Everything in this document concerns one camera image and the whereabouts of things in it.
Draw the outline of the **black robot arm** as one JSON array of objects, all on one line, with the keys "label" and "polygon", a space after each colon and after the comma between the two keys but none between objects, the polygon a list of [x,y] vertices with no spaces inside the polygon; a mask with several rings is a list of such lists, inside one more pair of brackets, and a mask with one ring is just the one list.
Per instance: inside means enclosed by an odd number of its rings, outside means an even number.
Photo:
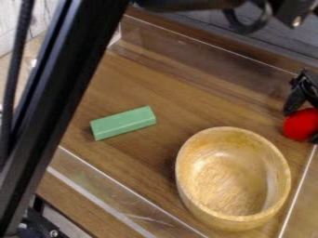
[{"label": "black robot arm", "polygon": [[6,93],[0,236],[39,200],[93,238],[318,238],[318,145],[283,133],[303,69],[164,3],[59,0]]}]

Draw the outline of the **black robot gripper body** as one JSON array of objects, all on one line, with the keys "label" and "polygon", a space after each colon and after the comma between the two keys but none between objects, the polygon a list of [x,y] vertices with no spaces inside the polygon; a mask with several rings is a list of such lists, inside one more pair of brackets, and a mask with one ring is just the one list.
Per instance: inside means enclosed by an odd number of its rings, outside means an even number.
[{"label": "black robot gripper body", "polygon": [[300,86],[307,95],[307,101],[313,107],[318,107],[318,73],[304,68],[291,81],[292,90]]}]

